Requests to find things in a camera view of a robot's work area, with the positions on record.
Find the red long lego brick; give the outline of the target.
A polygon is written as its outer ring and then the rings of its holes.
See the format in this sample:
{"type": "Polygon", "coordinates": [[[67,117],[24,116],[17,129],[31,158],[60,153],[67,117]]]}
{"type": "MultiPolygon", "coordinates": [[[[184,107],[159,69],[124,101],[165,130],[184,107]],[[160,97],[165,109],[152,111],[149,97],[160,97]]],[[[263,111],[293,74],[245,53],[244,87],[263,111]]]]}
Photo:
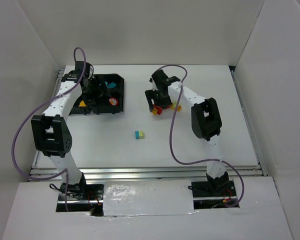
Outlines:
{"type": "Polygon", "coordinates": [[[153,108],[154,108],[154,109],[157,109],[158,115],[161,115],[161,114],[162,114],[162,111],[163,111],[163,110],[162,110],[160,107],[154,106],[153,108]]]}

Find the teal long lego brick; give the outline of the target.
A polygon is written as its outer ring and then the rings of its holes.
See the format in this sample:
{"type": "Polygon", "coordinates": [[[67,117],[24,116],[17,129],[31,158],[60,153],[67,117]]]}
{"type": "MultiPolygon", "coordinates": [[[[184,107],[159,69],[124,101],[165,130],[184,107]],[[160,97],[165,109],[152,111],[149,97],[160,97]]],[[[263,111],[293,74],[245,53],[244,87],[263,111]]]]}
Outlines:
{"type": "Polygon", "coordinates": [[[109,89],[114,89],[117,85],[114,82],[111,82],[107,85],[109,89]]]}

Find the yellow smiley face lego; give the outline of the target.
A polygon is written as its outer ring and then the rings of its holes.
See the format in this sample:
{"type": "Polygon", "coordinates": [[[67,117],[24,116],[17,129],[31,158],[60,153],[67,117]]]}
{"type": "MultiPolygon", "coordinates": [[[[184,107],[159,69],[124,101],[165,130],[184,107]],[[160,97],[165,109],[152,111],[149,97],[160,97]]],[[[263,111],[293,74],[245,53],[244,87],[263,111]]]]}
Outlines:
{"type": "Polygon", "coordinates": [[[152,110],[152,114],[153,114],[153,115],[158,115],[158,110],[154,108],[154,109],[152,110]]]}

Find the red flower print lego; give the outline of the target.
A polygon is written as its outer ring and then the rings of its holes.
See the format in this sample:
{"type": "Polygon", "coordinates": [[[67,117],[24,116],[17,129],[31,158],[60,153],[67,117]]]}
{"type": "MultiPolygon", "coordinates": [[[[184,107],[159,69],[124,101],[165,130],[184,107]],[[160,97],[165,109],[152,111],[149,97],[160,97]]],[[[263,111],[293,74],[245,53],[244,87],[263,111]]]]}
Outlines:
{"type": "Polygon", "coordinates": [[[108,101],[112,106],[117,106],[119,104],[118,99],[115,97],[110,97],[108,101]]]}

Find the yellow oval lego brick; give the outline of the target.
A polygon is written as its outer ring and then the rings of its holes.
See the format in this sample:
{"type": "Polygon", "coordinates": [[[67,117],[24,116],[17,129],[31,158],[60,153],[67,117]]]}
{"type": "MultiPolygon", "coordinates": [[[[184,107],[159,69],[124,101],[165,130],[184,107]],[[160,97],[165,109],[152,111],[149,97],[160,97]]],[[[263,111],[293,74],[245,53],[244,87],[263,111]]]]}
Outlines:
{"type": "Polygon", "coordinates": [[[79,103],[78,106],[79,106],[79,107],[86,107],[87,105],[86,105],[85,102],[82,100],[82,101],[79,103]]]}

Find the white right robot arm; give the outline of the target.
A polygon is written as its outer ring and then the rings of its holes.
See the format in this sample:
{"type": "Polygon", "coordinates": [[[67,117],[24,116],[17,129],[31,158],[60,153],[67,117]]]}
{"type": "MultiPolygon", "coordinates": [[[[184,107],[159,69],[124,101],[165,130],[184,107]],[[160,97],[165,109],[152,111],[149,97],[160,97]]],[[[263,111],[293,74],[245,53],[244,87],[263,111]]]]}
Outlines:
{"type": "Polygon", "coordinates": [[[169,130],[169,148],[172,158],[184,166],[206,163],[207,188],[211,193],[221,191],[229,182],[229,174],[220,150],[222,120],[217,101],[212,97],[205,98],[196,94],[184,85],[184,79],[167,76],[162,67],[151,75],[149,81],[152,83],[152,89],[145,91],[149,111],[154,115],[161,115],[165,109],[174,110],[169,130]],[[174,154],[172,134],[180,104],[190,108],[191,129],[206,148],[208,154],[206,159],[182,162],[174,154]]]}

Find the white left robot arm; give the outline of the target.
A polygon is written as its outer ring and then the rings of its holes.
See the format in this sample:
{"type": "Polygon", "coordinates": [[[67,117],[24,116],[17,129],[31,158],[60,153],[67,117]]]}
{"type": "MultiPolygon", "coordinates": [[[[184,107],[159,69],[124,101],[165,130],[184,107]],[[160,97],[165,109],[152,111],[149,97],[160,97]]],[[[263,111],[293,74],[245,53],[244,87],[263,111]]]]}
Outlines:
{"type": "Polygon", "coordinates": [[[98,104],[110,105],[111,94],[104,77],[96,76],[94,67],[84,61],[76,61],[74,70],[62,77],[57,99],[41,115],[32,117],[31,126],[36,149],[62,174],[61,189],[66,194],[86,196],[86,179],[72,156],[73,138],[67,125],[68,116],[79,98],[91,109],[98,104]]]}

